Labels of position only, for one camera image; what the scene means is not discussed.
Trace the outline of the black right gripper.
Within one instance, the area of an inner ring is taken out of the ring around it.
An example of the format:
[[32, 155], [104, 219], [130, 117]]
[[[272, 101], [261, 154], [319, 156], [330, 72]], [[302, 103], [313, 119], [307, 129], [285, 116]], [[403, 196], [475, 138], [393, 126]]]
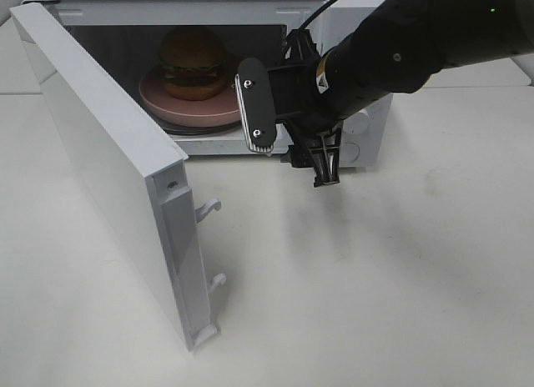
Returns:
[[337, 184], [346, 83], [346, 47], [321, 55], [308, 29], [294, 29], [285, 40], [277, 65], [269, 70], [276, 121], [292, 144], [287, 159], [293, 168], [312, 168], [314, 187]]

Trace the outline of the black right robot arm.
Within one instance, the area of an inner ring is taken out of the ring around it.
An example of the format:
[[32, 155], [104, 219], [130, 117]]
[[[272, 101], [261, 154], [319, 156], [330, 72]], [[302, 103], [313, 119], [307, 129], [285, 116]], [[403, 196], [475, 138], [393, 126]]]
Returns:
[[385, 0], [319, 54], [305, 25], [292, 30], [270, 71], [277, 119], [295, 168], [315, 186], [337, 183], [341, 124], [390, 93], [414, 93], [446, 68], [533, 50], [533, 0]]

